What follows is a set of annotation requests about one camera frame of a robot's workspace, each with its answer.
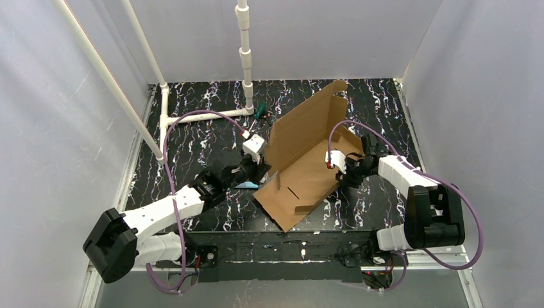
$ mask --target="cardboard flap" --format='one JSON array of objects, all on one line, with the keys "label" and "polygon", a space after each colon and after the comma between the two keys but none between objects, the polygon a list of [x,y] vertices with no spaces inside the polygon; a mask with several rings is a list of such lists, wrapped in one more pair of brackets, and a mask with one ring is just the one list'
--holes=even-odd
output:
[{"label": "cardboard flap", "polygon": [[274,122],[264,149],[266,161],[272,166],[270,174],[285,170],[325,138],[330,123],[344,119],[347,101],[333,93],[346,90],[347,86],[344,81],[335,80]]},{"label": "cardboard flap", "polygon": [[[290,230],[338,187],[337,169],[325,164],[327,141],[345,118],[347,100],[334,93],[347,89],[335,80],[272,126],[264,158],[276,178],[253,195],[283,231]],[[361,139],[340,126],[331,147],[362,153]]]}]

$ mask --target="gray floor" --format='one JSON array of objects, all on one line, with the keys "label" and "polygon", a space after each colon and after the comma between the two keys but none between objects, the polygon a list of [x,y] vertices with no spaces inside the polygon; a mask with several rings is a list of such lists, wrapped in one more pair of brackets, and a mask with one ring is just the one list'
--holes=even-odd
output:
[{"label": "gray floor", "polygon": [[333,280],[249,280],[197,284],[183,296],[172,296],[157,291],[147,273],[138,271],[113,284],[102,284],[96,305],[131,308],[400,306],[462,308],[468,304],[457,272],[413,269],[401,286],[384,295]]}]

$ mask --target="horizontal white pipe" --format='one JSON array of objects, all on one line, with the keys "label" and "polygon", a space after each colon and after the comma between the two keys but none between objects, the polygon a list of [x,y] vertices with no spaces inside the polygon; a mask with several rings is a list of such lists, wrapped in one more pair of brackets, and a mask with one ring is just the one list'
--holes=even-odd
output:
[{"label": "horizontal white pipe", "polygon": [[[237,109],[237,110],[229,110],[229,111],[222,111],[220,114],[224,114],[228,117],[239,117],[239,116],[250,116],[254,112],[254,109]],[[172,125],[179,117],[169,117],[168,118],[168,126]],[[180,121],[180,123],[188,123],[188,122],[196,122],[196,121],[205,121],[205,120],[211,120],[211,119],[222,119],[220,115],[216,114],[196,114],[196,115],[190,115],[188,117],[185,117],[183,120]]]}]

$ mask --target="white pvc pipe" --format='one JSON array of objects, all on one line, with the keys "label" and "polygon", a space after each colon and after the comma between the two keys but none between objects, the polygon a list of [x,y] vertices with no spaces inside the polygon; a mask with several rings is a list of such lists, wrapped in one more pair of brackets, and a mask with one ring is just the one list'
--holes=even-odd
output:
[{"label": "white pvc pipe", "polygon": [[240,41],[242,47],[238,50],[244,69],[244,96],[246,98],[246,110],[253,109],[253,83],[251,82],[251,49],[250,49],[250,7],[247,0],[238,0],[235,7],[236,17],[238,18],[238,28],[240,29]]},{"label": "white pvc pipe", "polygon": [[76,16],[72,12],[66,1],[53,0],[53,4],[56,6],[58,12],[64,18],[65,22],[74,33],[80,47],[87,55],[98,74],[100,74],[100,77],[102,77],[110,91],[112,91],[112,94],[119,102],[121,108],[123,108],[130,121],[132,121],[132,123],[136,126],[136,129],[142,135],[149,148],[151,148],[153,154],[155,154],[155,156],[157,157],[157,160],[161,164],[163,164],[164,159],[161,150],[155,143],[155,140],[153,140],[151,134],[148,132],[146,125],[142,122],[142,120],[140,120],[140,117],[138,116],[136,111],[134,111],[132,105],[130,105],[130,102],[124,95],[123,90],[121,90],[119,84],[100,57],[100,54],[85,33],[85,30],[83,30],[83,28],[81,27],[81,24],[77,20]]},{"label": "white pvc pipe", "polygon": [[[224,114],[228,117],[239,117],[239,116],[250,116],[253,114],[253,109],[248,110],[245,108],[237,109],[237,110],[229,110],[229,111],[222,111],[220,114]],[[169,117],[168,118],[168,126],[172,125],[179,117]],[[205,120],[211,120],[211,119],[222,119],[220,115],[216,114],[196,114],[196,115],[189,115],[185,117],[183,120],[180,121],[180,123],[188,123],[188,122],[196,122],[196,121],[205,121]]]},{"label": "white pvc pipe", "polygon": [[162,73],[160,72],[160,69],[158,68],[157,60],[155,60],[155,56],[153,55],[151,46],[149,46],[149,42],[146,39],[144,30],[142,29],[142,26],[140,25],[140,22],[138,21],[138,17],[136,17],[136,12],[134,12],[134,9],[132,8],[132,4],[130,4],[130,0],[121,0],[121,3],[123,4],[124,9],[126,13],[128,14],[128,18],[130,19],[130,22],[132,23],[132,27],[134,28],[134,31],[136,31],[136,35],[138,36],[138,39],[140,40],[140,44],[142,44],[142,48],[144,49],[144,52],[146,53],[149,64],[151,65],[153,72],[155,72],[155,76],[157,77],[158,84],[161,87],[165,86],[166,81],[164,81],[164,77],[162,76]]},{"label": "white pvc pipe", "polygon": [[250,50],[250,31],[247,30],[240,31],[240,41],[242,42],[242,51],[248,52]]},{"label": "white pvc pipe", "polygon": [[[162,148],[164,145],[164,139],[166,137],[166,131],[168,130],[168,98],[170,95],[170,89],[168,88],[168,85],[165,87],[161,87],[160,90],[161,95],[161,102],[160,102],[160,118],[158,121],[159,130],[160,130],[160,137],[158,139],[159,146]],[[168,153],[163,153],[164,157],[167,159]]]}]

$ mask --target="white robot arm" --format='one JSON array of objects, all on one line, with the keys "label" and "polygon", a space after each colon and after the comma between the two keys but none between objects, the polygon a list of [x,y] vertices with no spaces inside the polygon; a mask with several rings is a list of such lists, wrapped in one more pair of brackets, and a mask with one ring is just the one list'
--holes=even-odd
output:
[{"label": "white robot arm", "polygon": [[[175,196],[121,213],[109,209],[101,215],[85,241],[83,250],[104,282],[119,280],[134,265],[162,260],[177,261],[180,258],[182,247],[179,235],[174,232],[155,235],[176,223],[173,198],[176,199],[180,218],[184,219],[219,205],[225,200],[226,191],[237,184],[246,181],[262,183],[270,169],[261,155],[266,142],[258,135],[245,137],[239,164],[206,168],[177,191]],[[191,246],[195,245],[188,243],[185,249],[192,259],[205,253],[208,262],[214,261],[213,257],[209,257],[209,252]]]}]

